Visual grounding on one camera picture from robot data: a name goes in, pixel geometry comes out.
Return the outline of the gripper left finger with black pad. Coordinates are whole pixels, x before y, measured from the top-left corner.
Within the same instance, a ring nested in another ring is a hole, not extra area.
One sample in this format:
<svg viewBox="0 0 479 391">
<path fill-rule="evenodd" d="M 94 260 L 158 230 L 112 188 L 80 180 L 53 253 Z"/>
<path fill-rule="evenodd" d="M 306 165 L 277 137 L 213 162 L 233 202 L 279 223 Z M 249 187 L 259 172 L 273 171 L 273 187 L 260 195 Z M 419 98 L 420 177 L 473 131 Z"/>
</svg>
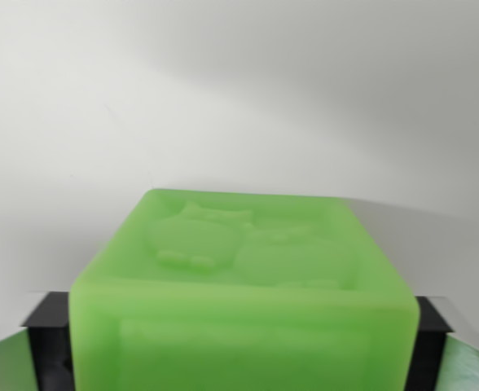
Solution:
<svg viewBox="0 0 479 391">
<path fill-rule="evenodd" d="M 0 322 L 0 390 L 72 390 L 68 293 L 32 292 Z"/>
</svg>

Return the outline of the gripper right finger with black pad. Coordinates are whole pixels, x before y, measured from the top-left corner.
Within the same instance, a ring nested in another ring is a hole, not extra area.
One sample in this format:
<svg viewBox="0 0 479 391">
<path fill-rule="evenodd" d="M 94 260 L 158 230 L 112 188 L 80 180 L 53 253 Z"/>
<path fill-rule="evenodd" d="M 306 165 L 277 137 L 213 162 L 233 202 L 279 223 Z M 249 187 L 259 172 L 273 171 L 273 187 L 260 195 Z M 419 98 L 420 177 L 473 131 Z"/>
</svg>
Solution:
<svg viewBox="0 0 479 391">
<path fill-rule="evenodd" d="M 479 390 L 479 331 L 445 297 L 418 296 L 411 390 Z"/>
</svg>

